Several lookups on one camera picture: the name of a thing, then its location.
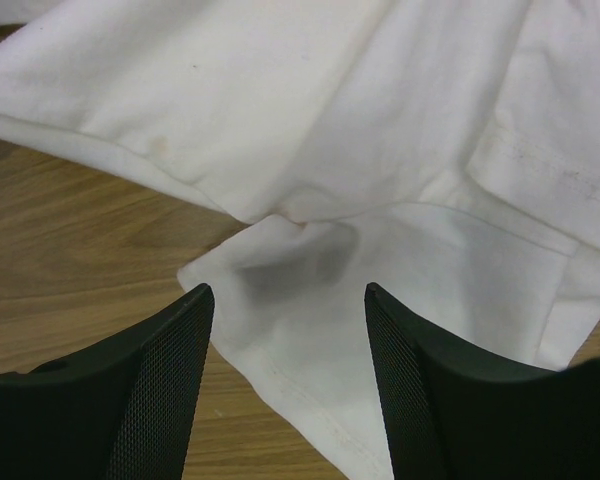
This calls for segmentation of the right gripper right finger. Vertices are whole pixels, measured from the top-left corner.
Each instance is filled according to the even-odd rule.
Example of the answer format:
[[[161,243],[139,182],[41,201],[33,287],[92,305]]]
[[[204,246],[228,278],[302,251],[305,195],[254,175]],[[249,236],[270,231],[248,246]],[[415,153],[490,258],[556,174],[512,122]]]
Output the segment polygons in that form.
[[[600,479],[600,357],[550,371],[480,348],[378,284],[365,292],[398,479]]]

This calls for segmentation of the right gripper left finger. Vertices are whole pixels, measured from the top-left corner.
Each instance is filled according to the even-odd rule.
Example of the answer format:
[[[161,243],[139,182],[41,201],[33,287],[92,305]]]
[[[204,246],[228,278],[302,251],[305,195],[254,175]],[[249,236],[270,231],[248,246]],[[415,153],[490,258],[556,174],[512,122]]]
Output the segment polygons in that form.
[[[200,284],[28,373],[0,374],[0,479],[179,479],[214,315]]]

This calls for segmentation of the white t shirt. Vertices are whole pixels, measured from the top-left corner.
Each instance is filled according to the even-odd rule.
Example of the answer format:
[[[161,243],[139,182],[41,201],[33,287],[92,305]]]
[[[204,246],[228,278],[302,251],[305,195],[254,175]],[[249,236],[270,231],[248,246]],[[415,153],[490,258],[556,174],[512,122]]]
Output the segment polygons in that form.
[[[376,282],[558,369],[600,320],[600,1],[0,1],[0,139],[222,212],[219,353],[391,477]]]

